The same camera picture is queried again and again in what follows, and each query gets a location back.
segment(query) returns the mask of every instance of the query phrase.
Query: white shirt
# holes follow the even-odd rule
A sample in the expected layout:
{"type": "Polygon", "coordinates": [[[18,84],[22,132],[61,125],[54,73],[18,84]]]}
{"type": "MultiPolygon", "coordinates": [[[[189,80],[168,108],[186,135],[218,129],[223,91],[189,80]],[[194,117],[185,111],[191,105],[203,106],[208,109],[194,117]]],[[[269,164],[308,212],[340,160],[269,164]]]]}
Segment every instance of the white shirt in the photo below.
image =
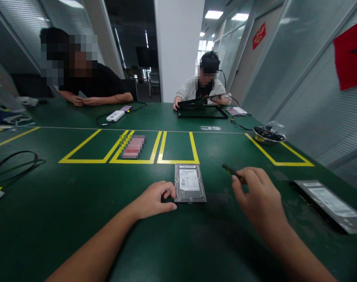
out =
{"type": "MultiPolygon", "coordinates": [[[[194,76],[188,81],[186,81],[181,89],[177,92],[176,97],[179,96],[182,98],[182,101],[193,100],[196,98],[196,86],[198,83],[198,77],[194,76]]],[[[224,85],[220,80],[215,79],[214,88],[210,92],[210,96],[226,93],[224,85]]],[[[227,95],[222,96],[222,98],[229,98],[229,104],[231,103],[232,94],[228,93],[227,95]]],[[[210,100],[207,101],[207,104],[213,104],[210,100]]]]}

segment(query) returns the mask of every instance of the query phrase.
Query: hand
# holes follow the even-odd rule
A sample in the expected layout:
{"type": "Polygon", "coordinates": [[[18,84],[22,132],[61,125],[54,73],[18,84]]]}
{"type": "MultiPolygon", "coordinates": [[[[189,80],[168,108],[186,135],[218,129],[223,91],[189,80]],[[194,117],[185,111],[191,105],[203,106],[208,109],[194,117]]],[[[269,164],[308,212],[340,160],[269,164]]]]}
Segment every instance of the hand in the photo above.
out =
{"type": "Polygon", "coordinates": [[[162,196],[164,199],[169,196],[172,196],[172,198],[176,197],[176,188],[172,182],[159,181],[152,183],[130,204],[137,219],[143,219],[177,209],[177,205],[173,202],[162,203],[162,196]]]}
{"type": "Polygon", "coordinates": [[[103,105],[103,98],[91,97],[91,98],[83,99],[83,102],[87,106],[101,106],[103,105]]]}
{"type": "Polygon", "coordinates": [[[72,95],[72,96],[70,96],[69,101],[70,101],[71,103],[73,103],[73,104],[74,104],[75,106],[77,106],[77,107],[82,107],[82,106],[84,106],[83,98],[82,98],[82,97],[79,97],[79,96],[76,96],[76,95],[72,95]]]}
{"type": "Polygon", "coordinates": [[[211,100],[211,102],[213,102],[214,104],[226,106],[229,104],[229,98],[228,97],[224,98],[223,96],[219,96],[217,100],[211,100]]]}
{"type": "Polygon", "coordinates": [[[174,99],[174,104],[173,104],[173,110],[175,110],[177,112],[177,108],[179,108],[178,103],[182,102],[182,98],[179,96],[176,96],[176,98],[174,99]]]}
{"type": "Polygon", "coordinates": [[[241,183],[232,176],[236,199],[248,220],[264,240],[275,238],[290,228],[281,204],[279,191],[261,168],[248,167],[237,172],[244,178],[249,193],[244,194],[241,183]]]}

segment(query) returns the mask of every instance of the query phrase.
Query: red sign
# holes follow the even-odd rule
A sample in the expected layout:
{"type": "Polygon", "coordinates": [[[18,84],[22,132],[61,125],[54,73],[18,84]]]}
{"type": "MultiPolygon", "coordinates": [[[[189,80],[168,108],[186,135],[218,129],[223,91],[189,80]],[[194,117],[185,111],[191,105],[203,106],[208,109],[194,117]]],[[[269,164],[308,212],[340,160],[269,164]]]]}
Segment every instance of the red sign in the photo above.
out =
{"type": "Polygon", "coordinates": [[[357,85],[357,24],[334,39],[340,90],[357,85]]]}
{"type": "Polygon", "coordinates": [[[266,23],[263,23],[260,29],[258,29],[257,34],[253,37],[253,50],[257,48],[258,44],[266,36],[266,23]]]}

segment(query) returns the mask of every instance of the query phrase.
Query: screwdriver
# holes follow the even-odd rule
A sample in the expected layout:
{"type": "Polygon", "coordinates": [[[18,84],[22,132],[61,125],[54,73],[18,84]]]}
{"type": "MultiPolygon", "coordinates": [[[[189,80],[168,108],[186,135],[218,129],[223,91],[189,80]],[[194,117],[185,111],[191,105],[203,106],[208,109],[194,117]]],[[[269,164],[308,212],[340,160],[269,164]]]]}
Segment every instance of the screwdriver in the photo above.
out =
{"type": "Polygon", "coordinates": [[[236,176],[241,182],[243,181],[243,178],[237,174],[237,170],[236,169],[234,169],[231,166],[226,165],[225,163],[222,163],[221,161],[219,161],[218,159],[215,159],[214,157],[212,157],[212,158],[214,160],[218,161],[219,163],[221,163],[221,167],[223,169],[225,169],[230,175],[236,176]]]}

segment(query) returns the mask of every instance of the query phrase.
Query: metal bowl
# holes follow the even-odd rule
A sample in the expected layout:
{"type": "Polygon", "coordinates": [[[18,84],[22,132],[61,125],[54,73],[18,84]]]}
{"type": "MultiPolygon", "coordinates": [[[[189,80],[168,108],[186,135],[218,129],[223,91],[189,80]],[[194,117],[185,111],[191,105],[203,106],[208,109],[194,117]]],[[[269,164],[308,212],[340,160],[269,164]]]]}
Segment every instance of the metal bowl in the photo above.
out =
{"type": "Polygon", "coordinates": [[[285,142],[287,140],[287,138],[284,136],[284,140],[282,141],[275,141],[275,140],[271,140],[271,139],[267,139],[261,135],[259,135],[258,133],[256,133],[256,131],[253,129],[254,131],[254,139],[258,142],[261,143],[262,145],[266,145],[266,146],[274,146],[276,144],[285,142]]]}

